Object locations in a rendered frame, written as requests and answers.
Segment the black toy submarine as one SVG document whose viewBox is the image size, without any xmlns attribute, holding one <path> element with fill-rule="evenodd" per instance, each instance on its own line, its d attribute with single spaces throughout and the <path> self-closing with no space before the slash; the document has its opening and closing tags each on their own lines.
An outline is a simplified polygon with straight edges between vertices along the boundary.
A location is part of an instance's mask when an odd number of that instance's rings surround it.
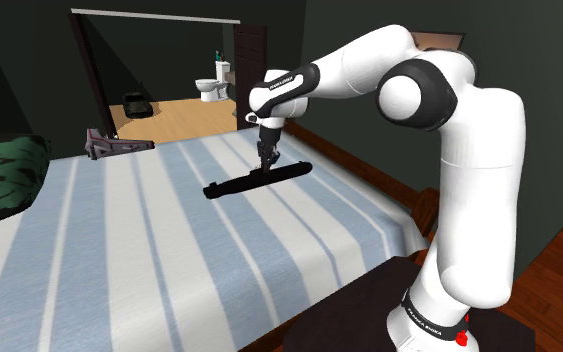
<svg viewBox="0 0 563 352">
<path fill-rule="evenodd" d="M 242 193 L 300 177 L 310 173 L 312 169 L 313 165 L 311 163 L 303 161 L 268 171 L 257 168 L 250 171 L 248 175 L 233 178 L 220 184 L 212 182 L 203 188 L 203 193 L 207 199 L 217 199 L 225 195 Z"/>
</svg>

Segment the white toilet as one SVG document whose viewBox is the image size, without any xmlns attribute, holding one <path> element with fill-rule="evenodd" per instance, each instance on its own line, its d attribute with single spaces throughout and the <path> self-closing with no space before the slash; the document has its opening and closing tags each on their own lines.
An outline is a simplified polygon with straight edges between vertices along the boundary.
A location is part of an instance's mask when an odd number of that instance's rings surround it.
<svg viewBox="0 0 563 352">
<path fill-rule="evenodd" d="M 202 102 L 224 101 L 229 98 L 227 87 L 228 81 L 226 74 L 230 72 L 231 64 L 225 60 L 224 54 L 220 51 L 215 52 L 215 73 L 212 79 L 197 79 L 196 88 L 200 92 Z"/>
</svg>

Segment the dark wooden door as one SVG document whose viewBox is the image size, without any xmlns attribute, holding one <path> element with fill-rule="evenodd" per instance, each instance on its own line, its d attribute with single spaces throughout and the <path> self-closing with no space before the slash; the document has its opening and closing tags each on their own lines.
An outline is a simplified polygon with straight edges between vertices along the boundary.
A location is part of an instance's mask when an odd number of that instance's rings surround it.
<svg viewBox="0 0 563 352">
<path fill-rule="evenodd" d="M 234 26 L 235 90 L 237 129 L 253 127 L 245 120 L 251 111 L 249 92 L 262 81 L 267 66 L 267 30 L 265 26 L 236 24 Z"/>
</svg>

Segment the black toy car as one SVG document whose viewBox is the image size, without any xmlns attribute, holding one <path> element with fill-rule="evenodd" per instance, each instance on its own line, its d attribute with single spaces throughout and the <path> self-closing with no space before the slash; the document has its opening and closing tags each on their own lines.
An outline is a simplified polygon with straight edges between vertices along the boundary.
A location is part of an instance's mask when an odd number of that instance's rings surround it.
<svg viewBox="0 0 563 352">
<path fill-rule="evenodd" d="M 130 119 L 148 118 L 154 114 L 152 105 L 140 92 L 126 93 L 122 97 L 122 105 L 126 117 Z"/>
</svg>

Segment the grey red toy plane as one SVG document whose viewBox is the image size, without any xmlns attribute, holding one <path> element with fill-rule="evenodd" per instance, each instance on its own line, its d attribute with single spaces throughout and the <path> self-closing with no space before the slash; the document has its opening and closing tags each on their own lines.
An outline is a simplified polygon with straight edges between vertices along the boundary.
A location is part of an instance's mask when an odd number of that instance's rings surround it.
<svg viewBox="0 0 563 352">
<path fill-rule="evenodd" d="M 127 140 L 104 137 L 96 128 L 88 128 L 86 132 L 85 151 L 92 160 L 151 150 L 155 143 L 150 140 Z"/>
</svg>

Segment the blue white striped bed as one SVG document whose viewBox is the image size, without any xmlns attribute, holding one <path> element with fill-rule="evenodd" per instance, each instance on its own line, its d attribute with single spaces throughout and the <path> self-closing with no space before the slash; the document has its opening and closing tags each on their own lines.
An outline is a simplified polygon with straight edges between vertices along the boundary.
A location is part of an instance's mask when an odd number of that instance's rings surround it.
<svg viewBox="0 0 563 352">
<path fill-rule="evenodd" d="M 393 256 L 409 213 L 295 137 L 304 176 L 210 200 L 251 171 L 254 129 L 53 161 L 0 221 L 0 352 L 237 352 Z"/>
</svg>

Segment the green black pillow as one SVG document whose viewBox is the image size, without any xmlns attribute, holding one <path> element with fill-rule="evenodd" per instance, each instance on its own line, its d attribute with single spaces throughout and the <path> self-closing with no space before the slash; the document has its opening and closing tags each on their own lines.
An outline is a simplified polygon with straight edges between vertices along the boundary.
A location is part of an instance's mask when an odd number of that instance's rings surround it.
<svg viewBox="0 0 563 352">
<path fill-rule="evenodd" d="M 51 143 L 34 134 L 0 134 L 0 220 L 29 208 L 44 185 Z"/>
</svg>

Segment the brown wall picture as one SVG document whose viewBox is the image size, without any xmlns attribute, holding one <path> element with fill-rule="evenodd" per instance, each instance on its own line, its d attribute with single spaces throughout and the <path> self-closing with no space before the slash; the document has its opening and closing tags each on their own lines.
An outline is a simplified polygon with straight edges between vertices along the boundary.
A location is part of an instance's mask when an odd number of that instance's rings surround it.
<svg viewBox="0 0 563 352">
<path fill-rule="evenodd" d="M 465 35 L 460 33 L 412 32 L 419 50 L 458 50 Z"/>
</svg>

